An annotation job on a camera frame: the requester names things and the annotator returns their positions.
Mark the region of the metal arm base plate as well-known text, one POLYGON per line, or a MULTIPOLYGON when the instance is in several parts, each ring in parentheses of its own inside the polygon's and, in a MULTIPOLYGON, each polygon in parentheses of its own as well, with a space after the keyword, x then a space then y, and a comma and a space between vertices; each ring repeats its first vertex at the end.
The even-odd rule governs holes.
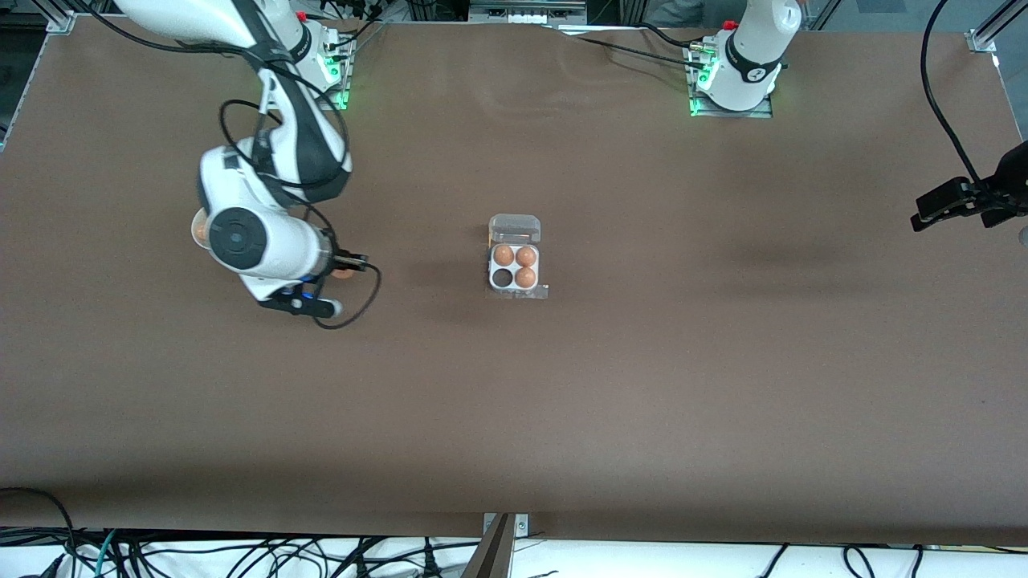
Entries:
POLYGON ((781 67, 776 66, 772 70, 770 79, 745 82, 735 68, 717 56, 713 44, 696 41, 682 52, 687 63, 691 116, 752 120, 768 120, 772 117, 770 94, 781 67))
POLYGON ((311 55, 305 61, 305 77, 332 101, 338 110, 348 108, 350 81, 356 62, 353 36, 323 26, 313 34, 311 55))

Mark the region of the small metal bracket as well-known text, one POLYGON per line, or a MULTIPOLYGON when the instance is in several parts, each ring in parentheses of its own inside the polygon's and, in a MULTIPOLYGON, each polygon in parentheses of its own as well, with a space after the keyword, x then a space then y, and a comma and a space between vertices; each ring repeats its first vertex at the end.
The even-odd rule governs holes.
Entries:
MULTIPOLYGON (((483 516, 482 535, 486 535, 491 530, 491 526, 495 522, 495 517, 498 516, 495 512, 485 513, 483 516)), ((514 527, 513 535, 515 539, 528 538, 530 534, 528 513, 515 513, 514 515, 509 515, 509 517, 511 527, 514 527)))

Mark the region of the clear plastic egg box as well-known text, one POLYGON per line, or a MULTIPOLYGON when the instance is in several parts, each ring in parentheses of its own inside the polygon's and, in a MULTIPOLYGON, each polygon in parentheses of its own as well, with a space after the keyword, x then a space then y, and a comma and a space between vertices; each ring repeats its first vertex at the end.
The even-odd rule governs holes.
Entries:
POLYGON ((536 216, 529 214, 495 214, 488 223, 488 253, 486 254, 486 279, 489 287, 510 287, 515 285, 514 275, 518 270, 516 260, 510 267, 498 267, 492 260, 493 249, 498 245, 509 245, 515 252, 521 246, 534 246, 539 253, 537 264, 533 270, 537 273, 537 283, 543 284, 540 277, 541 253, 537 245, 542 238, 542 223, 536 216))

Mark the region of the grey power strip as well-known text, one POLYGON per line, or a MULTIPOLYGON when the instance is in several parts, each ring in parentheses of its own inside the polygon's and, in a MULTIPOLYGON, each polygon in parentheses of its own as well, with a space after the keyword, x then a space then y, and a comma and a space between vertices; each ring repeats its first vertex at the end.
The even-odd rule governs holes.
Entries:
POLYGON ((473 23, 537 23, 584 26, 586 0, 467 0, 467 21, 473 23))

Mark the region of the aluminium frame post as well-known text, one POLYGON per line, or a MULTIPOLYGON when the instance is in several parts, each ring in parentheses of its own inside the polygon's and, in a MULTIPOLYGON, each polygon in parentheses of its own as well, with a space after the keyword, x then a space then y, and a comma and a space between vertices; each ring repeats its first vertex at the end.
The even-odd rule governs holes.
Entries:
POLYGON ((69 34, 76 22, 76 0, 28 0, 44 19, 47 19, 47 33, 69 34))
POLYGON ((1028 14, 1028 0, 1003 0, 999 7, 965 34, 971 52, 995 52, 995 40, 1016 19, 1028 14))

